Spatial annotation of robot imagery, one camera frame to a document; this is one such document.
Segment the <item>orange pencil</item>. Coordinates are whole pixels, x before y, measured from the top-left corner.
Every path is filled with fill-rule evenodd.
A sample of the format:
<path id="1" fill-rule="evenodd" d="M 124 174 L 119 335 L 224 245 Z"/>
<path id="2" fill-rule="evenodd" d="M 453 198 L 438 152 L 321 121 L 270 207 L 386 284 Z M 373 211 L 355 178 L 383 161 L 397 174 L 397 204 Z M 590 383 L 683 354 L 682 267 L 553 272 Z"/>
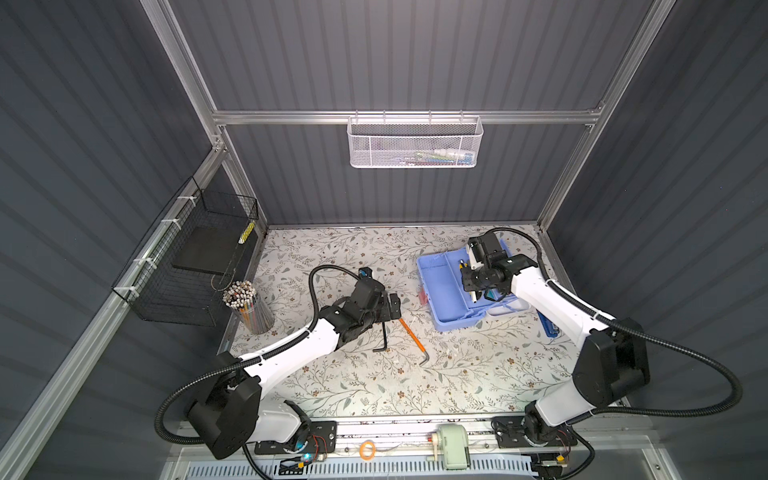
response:
<path id="1" fill-rule="evenodd" d="M 407 322 L 402 317 L 399 319 L 399 323 L 405 329 L 405 331 L 409 335 L 409 337 L 414 341 L 414 343 L 416 344 L 418 349 L 422 353 L 427 354 L 427 351 L 426 351 L 424 345 L 422 344 L 422 342 L 419 340 L 417 335 L 414 333 L 414 331 L 410 328 L 410 326 L 407 324 Z"/>

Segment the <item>white blue tool box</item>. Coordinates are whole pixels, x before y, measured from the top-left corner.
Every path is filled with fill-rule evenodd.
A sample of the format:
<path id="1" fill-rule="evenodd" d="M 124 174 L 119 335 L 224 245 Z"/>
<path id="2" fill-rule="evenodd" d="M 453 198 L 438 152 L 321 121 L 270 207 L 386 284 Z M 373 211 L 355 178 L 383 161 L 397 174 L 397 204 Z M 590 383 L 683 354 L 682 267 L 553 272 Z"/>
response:
<path id="1" fill-rule="evenodd" d="M 468 263 L 465 248 L 421 256 L 417 268 L 430 307 L 433 324 L 439 332 L 447 332 L 476 325 L 487 315 L 492 317 L 523 312 L 530 305 L 514 295 L 502 302 L 491 302 L 478 296 L 473 302 L 469 292 L 463 289 L 460 264 Z"/>

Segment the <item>yellow black utility knife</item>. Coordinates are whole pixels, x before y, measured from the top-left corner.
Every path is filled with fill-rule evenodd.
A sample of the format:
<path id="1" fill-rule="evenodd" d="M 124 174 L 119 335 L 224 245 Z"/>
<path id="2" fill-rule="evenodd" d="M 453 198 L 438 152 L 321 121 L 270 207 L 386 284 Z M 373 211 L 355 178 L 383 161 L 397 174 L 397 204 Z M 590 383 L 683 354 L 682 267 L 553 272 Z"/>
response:
<path id="1" fill-rule="evenodd" d="M 486 289 L 483 291 L 483 298 L 494 303 L 503 302 L 506 298 L 506 294 L 500 294 L 493 289 Z"/>

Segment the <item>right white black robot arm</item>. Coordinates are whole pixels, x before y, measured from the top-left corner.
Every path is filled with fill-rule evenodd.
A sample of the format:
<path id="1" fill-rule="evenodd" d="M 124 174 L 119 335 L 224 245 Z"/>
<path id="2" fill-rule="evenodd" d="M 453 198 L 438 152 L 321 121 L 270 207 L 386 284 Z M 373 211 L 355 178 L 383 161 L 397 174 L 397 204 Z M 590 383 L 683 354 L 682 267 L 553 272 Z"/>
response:
<path id="1" fill-rule="evenodd" d="M 620 414 L 661 418 L 696 418 L 735 407 L 743 397 L 738 377 L 720 362 L 677 343 L 647 334 L 630 318 L 616 319 L 565 289 L 549 276 L 543 252 L 534 258 L 511 255 L 498 238 L 499 228 L 468 239 L 469 259 L 460 265 L 465 291 L 501 302 L 510 295 L 527 302 L 550 320 L 578 348 L 570 379 L 529 403 L 522 431 L 534 446 L 550 442 L 560 431 L 596 415 Z M 687 356 L 718 372 L 729 384 L 727 397 L 688 409 L 618 407 L 616 401 L 649 384 L 648 345 Z"/>

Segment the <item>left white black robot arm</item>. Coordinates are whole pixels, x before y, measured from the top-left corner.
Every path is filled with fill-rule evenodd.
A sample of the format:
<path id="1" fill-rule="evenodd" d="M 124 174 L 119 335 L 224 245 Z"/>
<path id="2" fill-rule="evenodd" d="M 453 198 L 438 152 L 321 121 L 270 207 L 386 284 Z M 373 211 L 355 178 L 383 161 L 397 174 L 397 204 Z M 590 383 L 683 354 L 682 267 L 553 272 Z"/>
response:
<path id="1" fill-rule="evenodd" d="M 312 317 L 291 335 L 252 353 L 224 354 L 218 368 L 179 387 L 164 399 L 154 418 L 155 433 L 176 445 L 204 445 L 218 460 L 250 443 L 304 447 L 310 431 L 305 412 L 291 401 L 271 406 L 267 395 L 294 372 L 330 355 L 375 326 L 402 316 L 400 297 L 370 268 L 345 269 L 355 281 L 351 294 L 321 306 L 315 276 L 308 276 Z"/>

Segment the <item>black hex key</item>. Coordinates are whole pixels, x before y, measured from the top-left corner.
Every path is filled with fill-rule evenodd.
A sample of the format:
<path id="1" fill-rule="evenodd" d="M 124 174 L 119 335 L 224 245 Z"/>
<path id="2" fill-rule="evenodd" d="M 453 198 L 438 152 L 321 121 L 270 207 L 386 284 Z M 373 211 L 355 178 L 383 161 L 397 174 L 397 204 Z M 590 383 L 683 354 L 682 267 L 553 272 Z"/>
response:
<path id="1" fill-rule="evenodd" d="M 382 333 L 381 344 L 378 347 L 373 349 L 373 351 L 376 353 L 386 352 L 388 349 L 388 330 L 385 322 L 381 323 L 381 333 Z"/>

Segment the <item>yellow green marker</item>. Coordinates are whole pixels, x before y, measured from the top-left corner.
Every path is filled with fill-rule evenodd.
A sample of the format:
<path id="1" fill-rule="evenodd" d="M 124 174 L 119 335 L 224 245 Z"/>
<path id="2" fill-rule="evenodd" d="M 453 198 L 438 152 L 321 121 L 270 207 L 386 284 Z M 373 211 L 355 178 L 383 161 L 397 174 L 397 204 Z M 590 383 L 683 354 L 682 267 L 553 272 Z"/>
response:
<path id="1" fill-rule="evenodd" d="M 254 228 L 255 228 L 255 222 L 254 221 L 249 222 L 238 238 L 239 245 L 243 245 L 247 242 Z"/>

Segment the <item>mint green device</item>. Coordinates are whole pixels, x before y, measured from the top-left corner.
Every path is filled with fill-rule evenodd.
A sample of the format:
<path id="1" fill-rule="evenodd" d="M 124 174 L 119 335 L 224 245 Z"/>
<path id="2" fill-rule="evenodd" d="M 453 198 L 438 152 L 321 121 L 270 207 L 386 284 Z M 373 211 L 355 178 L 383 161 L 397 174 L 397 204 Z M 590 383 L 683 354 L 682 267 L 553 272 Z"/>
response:
<path id="1" fill-rule="evenodd" d="M 458 423 L 437 427 L 431 434 L 433 457 L 442 459 L 446 470 L 466 470 L 470 467 L 469 439 L 466 429 Z"/>

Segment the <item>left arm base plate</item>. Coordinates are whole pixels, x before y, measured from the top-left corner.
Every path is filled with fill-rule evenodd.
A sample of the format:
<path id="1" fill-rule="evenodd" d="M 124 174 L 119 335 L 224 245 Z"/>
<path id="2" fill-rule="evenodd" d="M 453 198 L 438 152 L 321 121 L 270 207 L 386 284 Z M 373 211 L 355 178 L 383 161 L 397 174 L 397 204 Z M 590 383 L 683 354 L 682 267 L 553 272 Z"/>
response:
<path id="1" fill-rule="evenodd" d="M 259 441 L 252 452 L 256 455 L 328 454 L 335 451 L 338 436 L 336 421 L 314 421 L 302 423 L 286 442 Z"/>

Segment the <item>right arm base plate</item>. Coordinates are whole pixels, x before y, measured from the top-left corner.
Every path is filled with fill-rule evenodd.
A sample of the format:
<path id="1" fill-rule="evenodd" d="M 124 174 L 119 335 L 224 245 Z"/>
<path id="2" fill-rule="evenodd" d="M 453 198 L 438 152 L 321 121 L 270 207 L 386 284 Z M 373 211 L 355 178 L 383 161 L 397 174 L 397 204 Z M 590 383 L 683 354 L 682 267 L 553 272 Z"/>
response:
<path id="1" fill-rule="evenodd" d="M 578 444 L 564 426 L 551 427 L 525 415 L 495 416 L 490 426 L 501 448 L 564 447 L 569 450 Z"/>

